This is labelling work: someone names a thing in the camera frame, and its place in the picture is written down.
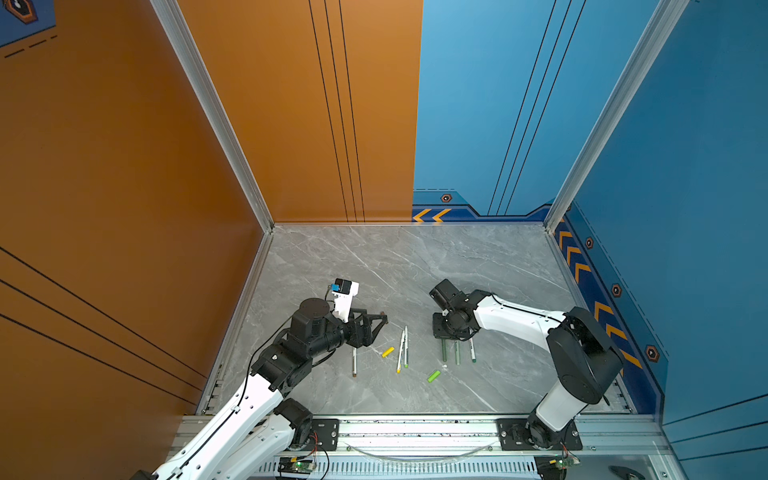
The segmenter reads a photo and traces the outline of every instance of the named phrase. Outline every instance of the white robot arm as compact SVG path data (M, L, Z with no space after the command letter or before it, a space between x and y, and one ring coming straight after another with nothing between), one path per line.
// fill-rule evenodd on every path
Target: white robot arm
M568 424L597 404L624 366L619 349L587 311L537 310L475 290L467 295L443 280L429 292L442 309L432 317L436 338L466 341L480 329L527 340L552 355L558 381L528 417L526 440L540 449L559 445Z
M304 300L290 327L259 354L235 395L205 428L154 473L139 471L131 480L244 480L290 445L305 446L312 414L284 398L330 355L319 362L315 356L333 354L344 343L370 346L387 324L386 315L351 308L357 283L336 279L333 285L333 308L323 299ZM374 320L380 320L376 328Z

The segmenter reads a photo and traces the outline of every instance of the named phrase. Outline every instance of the blue wall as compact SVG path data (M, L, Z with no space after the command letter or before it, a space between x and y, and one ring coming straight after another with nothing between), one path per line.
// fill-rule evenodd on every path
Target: blue wall
M8 12L4 5L0 5L0 47L56 25L53 0L35 0L32 4L38 19L28 24Z
M425 0L415 190L456 191L481 215L550 202L656 4Z
M691 2L575 202L666 354L696 479L768 475L766 25L765 2Z

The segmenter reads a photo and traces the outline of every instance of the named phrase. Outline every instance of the wall panel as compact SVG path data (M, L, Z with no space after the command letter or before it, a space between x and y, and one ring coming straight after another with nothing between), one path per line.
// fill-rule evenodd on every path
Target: wall panel
M410 218L421 2L179 2L277 222Z
M36 4L55 25L0 47L0 472L129 478L194 411L261 231L150 3Z

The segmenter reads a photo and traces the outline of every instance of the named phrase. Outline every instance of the chevron stripe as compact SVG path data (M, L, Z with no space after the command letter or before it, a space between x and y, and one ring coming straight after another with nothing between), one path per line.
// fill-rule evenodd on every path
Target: chevron stripe
M625 340L627 339L627 335L613 325L606 325L605 331L607 332L608 336L611 336L611 334L613 333L614 335L620 336ZM624 355L624 358L627 359L629 363L631 363L632 365L635 365L638 369L643 369L643 364L640 363L640 360L636 359L629 353L626 353L622 349L619 349L619 350L621 351L621 354Z
M643 366L640 364L640 360L634 358L632 355L630 355L629 353L626 353L623 350L621 350L621 352L624 354L624 358L627 359L629 363L634 364L638 369L643 369Z
M432 217L432 219L433 219L435 222L442 222L442 220L440 219L440 217L442 217L443 215L445 215L445 214L446 214L446 213L448 213L449 211L451 211L451 209L450 209L450 208L446 208L445 210L443 210L443 211L442 211L442 212L440 212L439 214L437 214L437 215L435 215L434 217Z
M424 210L422 210L422 212L420 214L418 214L415 217L413 217L413 220L416 220L417 222L424 222L424 220L422 220L422 215L426 214L430 210L431 210L431 208L425 208Z
M606 325L605 332L608 334L608 336L611 336L611 334L613 333L614 335L620 336L625 340L627 339L627 335L613 325Z
M611 315L614 315L614 311L608 305L604 305L603 303L600 303L600 302L595 302L594 303L594 319L597 320L598 322L600 321L601 310L606 313L610 313Z
M583 263L577 262L576 263L576 272L574 273L574 276L576 277L576 283L578 283L578 273L580 271L582 271L582 270L587 271L587 272L591 272L592 271L592 269L589 267L589 265L584 265Z
M581 253L581 250L579 250L576 247L568 247L567 249L568 256L565 259L565 262L568 264L568 266L571 266L571 253Z
M563 250L563 237L571 237L573 238L573 234L571 232L566 232L565 230L560 232L560 250Z

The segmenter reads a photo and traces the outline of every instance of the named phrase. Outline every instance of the marble surface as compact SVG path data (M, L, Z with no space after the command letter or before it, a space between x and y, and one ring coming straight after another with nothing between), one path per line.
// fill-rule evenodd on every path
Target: marble surface
M337 277L360 283L353 306L384 311L389 325L370 348L344 345L316 367L290 394L315 414L510 412L528 413L554 385L549 353L503 334L482 330L475 338L477 363L461 343L442 361L432 336L437 310L428 292L450 279L459 289L479 288L502 299L547 310L574 306L558 259L541 225L439 225L277 227L266 264L224 374L222 395L241 384L253 349L288 318L299 303L322 298ZM409 368L396 373L400 334L408 326ZM395 352L383 359L390 346ZM433 383L427 377L441 375ZM608 406L623 410L612 386Z

